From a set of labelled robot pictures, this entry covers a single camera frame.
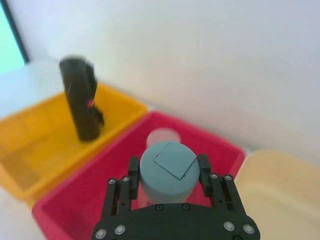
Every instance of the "red plastic tray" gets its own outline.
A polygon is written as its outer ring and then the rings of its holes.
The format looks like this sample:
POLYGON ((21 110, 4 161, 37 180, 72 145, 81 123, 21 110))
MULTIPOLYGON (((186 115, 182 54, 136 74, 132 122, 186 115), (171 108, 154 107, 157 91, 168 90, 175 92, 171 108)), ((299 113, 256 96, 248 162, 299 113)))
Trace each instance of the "red plastic tray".
MULTIPOLYGON (((241 149, 177 118, 150 112, 121 135, 83 168, 75 172, 32 209, 32 214, 49 240, 88 240, 100 220, 107 180, 127 174, 131 156, 141 157, 149 133, 157 128, 177 131, 181 143, 195 154, 207 154, 212 171, 236 176, 245 155, 241 149)), ((139 191, 132 209, 145 207, 146 196, 139 191)), ((187 202, 209 206, 198 183, 187 202)))

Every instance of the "black cylindrical object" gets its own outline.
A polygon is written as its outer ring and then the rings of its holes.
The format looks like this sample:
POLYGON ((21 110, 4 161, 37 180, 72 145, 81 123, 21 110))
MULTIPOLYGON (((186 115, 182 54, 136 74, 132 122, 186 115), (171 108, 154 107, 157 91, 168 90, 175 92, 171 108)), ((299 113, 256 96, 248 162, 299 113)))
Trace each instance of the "black cylindrical object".
POLYGON ((96 139, 104 120, 94 105, 97 82, 93 66, 84 57, 65 57, 59 68, 78 137, 82 141, 96 139))

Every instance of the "beige bin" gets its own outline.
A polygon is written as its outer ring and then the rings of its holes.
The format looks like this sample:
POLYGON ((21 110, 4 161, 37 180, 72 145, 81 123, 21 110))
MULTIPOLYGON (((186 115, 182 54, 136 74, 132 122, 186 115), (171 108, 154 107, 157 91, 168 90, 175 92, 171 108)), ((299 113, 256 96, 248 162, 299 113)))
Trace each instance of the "beige bin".
POLYGON ((235 180, 261 240, 320 240, 320 167, 290 154, 261 150, 235 180))

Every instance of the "blue cylindrical object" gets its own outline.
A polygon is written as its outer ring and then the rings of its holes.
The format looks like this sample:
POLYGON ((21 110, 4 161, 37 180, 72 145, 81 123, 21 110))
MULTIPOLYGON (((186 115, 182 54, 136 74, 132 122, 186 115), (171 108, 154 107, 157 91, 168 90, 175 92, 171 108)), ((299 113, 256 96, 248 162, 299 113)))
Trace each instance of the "blue cylindrical object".
POLYGON ((141 157, 141 185, 156 203, 183 203, 197 184, 199 175, 196 154, 178 142, 158 142, 141 157))

